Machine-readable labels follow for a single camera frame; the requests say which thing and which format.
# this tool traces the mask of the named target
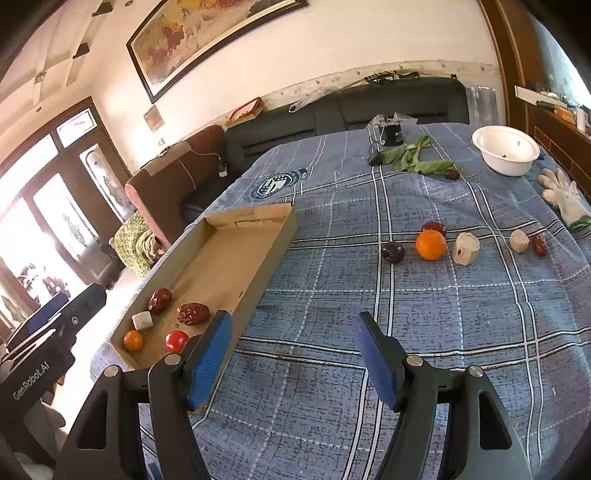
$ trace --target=black leather sofa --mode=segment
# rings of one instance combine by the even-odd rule
[[[334,92],[289,113],[283,106],[226,131],[230,163],[246,171],[276,145],[316,135],[364,128],[379,113],[404,113],[419,124],[468,124],[466,90],[456,79],[409,78]]]

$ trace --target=green patterned fabric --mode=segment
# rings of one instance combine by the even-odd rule
[[[144,217],[139,212],[127,220],[113,237],[111,246],[115,249],[123,264],[134,271],[139,278],[144,278],[152,265],[144,255],[142,245],[152,235]]]

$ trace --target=floor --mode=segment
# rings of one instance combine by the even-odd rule
[[[106,306],[78,333],[76,344],[72,347],[76,362],[68,370],[63,386],[57,386],[51,404],[66,419],[66,432],[70,431],[92,389],[90,360],[122,316],[140,282],[131,270],[123,270],[113,290],[107,291]]]

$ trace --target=brown armrest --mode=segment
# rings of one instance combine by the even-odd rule
[[[224,131],[218,125],[192,135],[187,142],[191,150],[178,160],[162,166],[158,164],[157,171],[148,164],[125,185],[131,203],[165,248],[169,248],[184,231],[180,216],[183,199],[218,175],[218,155],[226,161]]]

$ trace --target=leafy vegetable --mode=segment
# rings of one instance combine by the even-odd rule
[[[423,175],[443,174],[448,168],[453,167],[452,160],[420,161],[421,150],[429,147],[431,147],[431,137],[421,135],[416,143],[400,145],[381,152],[382,162],[392,165],[396,170],[422,173]]]

